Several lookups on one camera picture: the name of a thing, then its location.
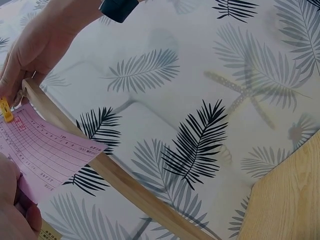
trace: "light wood surface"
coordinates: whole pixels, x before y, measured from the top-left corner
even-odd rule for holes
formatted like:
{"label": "light wood surface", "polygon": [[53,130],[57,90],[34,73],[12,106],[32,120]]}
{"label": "light wood surface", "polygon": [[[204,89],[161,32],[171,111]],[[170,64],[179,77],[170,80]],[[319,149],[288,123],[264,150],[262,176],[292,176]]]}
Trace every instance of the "light wood surface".
{"label": "light wood surface", "polygon": [[[86,138],[32,79],[23,80],[22,89],[26,90],[27,98],[46,121],[66,132]],[[130,202],[182,240],[214,239],[146,190],[106,154],[101,153],[89,165]]]}
{"label": "light wood surface", "polygon": [[320,239],[320,131],[253,186],[238,240]]}

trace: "leaf pattern fabric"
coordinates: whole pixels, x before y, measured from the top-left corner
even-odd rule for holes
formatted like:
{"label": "leaf pattern fabric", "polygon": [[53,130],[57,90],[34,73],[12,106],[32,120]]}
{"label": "leaf pattern fabric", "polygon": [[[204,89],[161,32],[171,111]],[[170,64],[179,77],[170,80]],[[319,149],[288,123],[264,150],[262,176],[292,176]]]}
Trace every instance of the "leaf pattern fabric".
{"label": "leaf pattern fabric", "polygon": [[[0,68],[48,2],[0,5]],[[84,28],[40,88],[159,200],[235,240],[251,183],[320,129],[319,9],[319,0],[146,0],[122,24],[101,16]],[[39,204],[63,239],[179,239],[98,172],[83,166]]]}

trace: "yellow binder clip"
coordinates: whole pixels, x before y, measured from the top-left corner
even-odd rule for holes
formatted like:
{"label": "yellow binder clip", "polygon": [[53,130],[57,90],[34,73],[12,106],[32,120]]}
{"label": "yellow binder clip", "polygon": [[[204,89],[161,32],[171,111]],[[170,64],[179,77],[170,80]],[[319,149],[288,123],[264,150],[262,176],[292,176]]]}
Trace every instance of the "yellow binder clip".
{"label": "yellow binder clip", "polygon": [[10,123],[14,119],[14,116],[10,110],[9,104],[8,104],[7,99],[5,97],[2,97],[0,99],[0,106],[1,106],[1,112],[4,117],[5,122]]}

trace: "pink form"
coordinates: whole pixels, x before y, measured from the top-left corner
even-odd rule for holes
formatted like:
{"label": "pink form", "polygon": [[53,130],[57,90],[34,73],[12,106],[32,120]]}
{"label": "pink form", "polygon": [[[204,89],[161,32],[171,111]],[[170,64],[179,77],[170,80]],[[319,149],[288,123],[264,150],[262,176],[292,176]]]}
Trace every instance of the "pink form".
{"label": "pink form", "polygon": [[0,118],[0,152],[20,167],[19,188],[36,204],[107,148],[49,124],[30,104],[13,115]]}

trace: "wooden stick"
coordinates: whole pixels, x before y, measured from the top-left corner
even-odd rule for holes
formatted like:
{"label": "wooden stick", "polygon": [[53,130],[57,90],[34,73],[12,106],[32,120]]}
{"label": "wooden stick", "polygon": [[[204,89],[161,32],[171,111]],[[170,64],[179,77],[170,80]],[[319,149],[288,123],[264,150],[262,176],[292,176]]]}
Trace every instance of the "wooden stick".
{"label": "wooden stick", "polygon": [[[46,121],[66,132],[87,138],[32,79],[23,80],[22,89],[26,90],[27,98]],[[130,202],[182,240],[214,239],[155,197],[106,154],[101,153],[89,165]]]}

